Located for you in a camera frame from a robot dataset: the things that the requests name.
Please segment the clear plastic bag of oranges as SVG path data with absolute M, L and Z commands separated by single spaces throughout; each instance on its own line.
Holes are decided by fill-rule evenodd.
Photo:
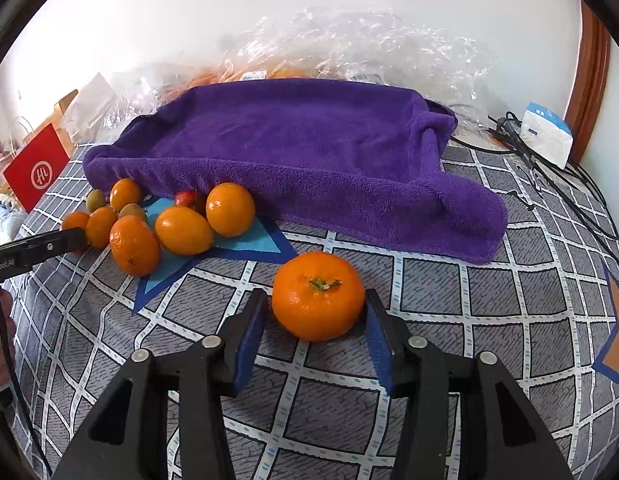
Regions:
M 372 82 L 416 90 L 477 120 L 487 113 L 492 60 L 477 40 L 391 12 L 309 8 L 286 21 L 262 18 L 232 38 L 218 65 L 201 70 L 189 86 L 238 81 L 251 72 Z

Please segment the red paper shopping bag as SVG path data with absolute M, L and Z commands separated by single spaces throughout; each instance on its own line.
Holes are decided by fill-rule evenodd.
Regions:
M 55 128 L 47 124 L 18 152 L 3 175 L 25 211 L 31 212 L 69 161 Z

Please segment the orange mandarin front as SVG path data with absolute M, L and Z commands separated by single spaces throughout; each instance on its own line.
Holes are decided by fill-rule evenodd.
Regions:
M 160 265 L 160 243 L 149 224 L 136 216 L 114 223 L 110 249 L 119 269 L 135 278 L 150 275 Z

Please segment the small orange front left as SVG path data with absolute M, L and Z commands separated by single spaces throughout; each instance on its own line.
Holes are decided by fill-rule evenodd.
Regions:
M 117 212 L 110 206 L 103 206 L 90 214 L 86 224 L 86 237 L 96 249 L 104 249 L 110 241 L 110 232 L 118 220 Z

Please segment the large orange mandarin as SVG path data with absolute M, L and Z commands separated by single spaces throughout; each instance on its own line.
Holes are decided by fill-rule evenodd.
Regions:
M 337 339 L 356 324 L 365 288 L 355 268 L 327 252 L 306 252 L 280 266 L 272 284 L 271 309 L 297 338 Z

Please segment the purple towel covered tray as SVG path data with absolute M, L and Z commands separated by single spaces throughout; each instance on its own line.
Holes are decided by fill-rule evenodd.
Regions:
M 259 214 L 373 245 L 492 261 L 503 200 L 442 169 L 457 128 L 416 91 L 328 79 L 225 82 L 190 89 L 142 115 L 82 166 L 109 190 L 131 178 L 153 195 L 247 188 Z

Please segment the green kiwi fruit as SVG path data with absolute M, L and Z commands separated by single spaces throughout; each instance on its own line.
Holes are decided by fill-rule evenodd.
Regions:
M 93 188 L 86 196 L 86 208 L 89 214 L 106 205 L 104 193 L 98 188 Z

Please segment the white plastic bag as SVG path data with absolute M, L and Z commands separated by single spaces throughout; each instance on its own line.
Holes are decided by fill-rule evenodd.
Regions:
M 115 129 L 117 104 L 118 94 L 97 73 L 70 102 L 61 128 L 75 145 L 106 142 L 111 139 Z

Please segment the brown wooden door frame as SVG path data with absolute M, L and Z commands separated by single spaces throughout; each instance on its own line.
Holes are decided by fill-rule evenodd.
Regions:
M 575 79 L 565 122 L 573 134 L 570 162 L 580 162 L 593 135 L 610 64 L 611 36 L 602 21 L 581 1 L 582 32 Z

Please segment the crumpled clear plastic bag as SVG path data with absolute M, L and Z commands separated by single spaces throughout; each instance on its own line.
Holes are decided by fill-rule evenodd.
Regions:
M 96 143 L 112 143 L 136 117 L 151 115 L 187 89 L 198 69 L 175 63 L 151 63 L 114 80 L 114 102 L 101 119 Z

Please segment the round orange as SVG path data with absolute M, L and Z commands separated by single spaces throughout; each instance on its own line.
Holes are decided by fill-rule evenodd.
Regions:
M 237 237 L 251 229 L 255 203 L 242 185 L 224 182 L 212 188 L 206 200 L 206 219 L 223 237 Z

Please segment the checkered grey tablecloth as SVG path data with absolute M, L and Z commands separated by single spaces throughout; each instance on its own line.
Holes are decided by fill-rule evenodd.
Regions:
M 596 370 L 615 332 L 607 279 L 619 281 L 619 238 L 589 193 L 531 179 L 512 155 L 451 144 L 444 170 L 506 203 L 509 226 L 484 266 L 393 252 L 283 222 L 296 254 L 347 260 L 413 335 L 458 356 L 495 353 L 532 401 L 575 478 L 601 474 L 619 445 L 619 381 Z M 40 474 L 60 461 L 96 399 L 136 349 L 161 356 L 218 330 L 274 263 L 176 263 L 166 282 L 125 275 L 103 250 L 50 259 L 9 281 L 15 368 L 32 428 L 13 426 Z M 241 479 L 386 479 L 406 403 L 379 385 L 365 338 L 308 344 L 270 322 L 246 389 L 224 400 Z

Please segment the small orange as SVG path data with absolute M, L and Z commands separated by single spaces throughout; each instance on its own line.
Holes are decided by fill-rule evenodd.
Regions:
M 110 205 L 119 212 L 129 204 L 139 204 L 142 197 L 140 186 L 131 178 L 123 178 L 111 188 Z
M 90 214 L 86 224 L 86 237 L 96 249 L 104 249 L 110 241 L 110 232 L 118 220 L 117 212 L 110 206 L 103 206 Z
M 87 233 L 87 226 L 90 219 L 90 214 L 86 211 L 76 210 L 67 214 L 62 221 L 61 229 L 63 231 L 70 229 L 80 229 L 84 234 L 84 243 L 82 247 L 75 250 L 75 254 L 82 255 L 89 249 L 89 237 Z

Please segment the oval orange kumquat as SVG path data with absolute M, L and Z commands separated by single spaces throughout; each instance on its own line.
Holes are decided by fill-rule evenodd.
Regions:
M 214 243 L 214 232 L 207 220 L 188 207 L 164 209 L 155 220 L 154 230 L 160 244 L 178 256 L 203 254 Z

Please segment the small orange back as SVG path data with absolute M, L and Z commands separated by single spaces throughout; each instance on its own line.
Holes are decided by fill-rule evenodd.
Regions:
M 131 178 L 123 178 L 111 188 L 110 205 L 119 212 L 129 204 L 139 204 L 142 197 L 140 186 Z

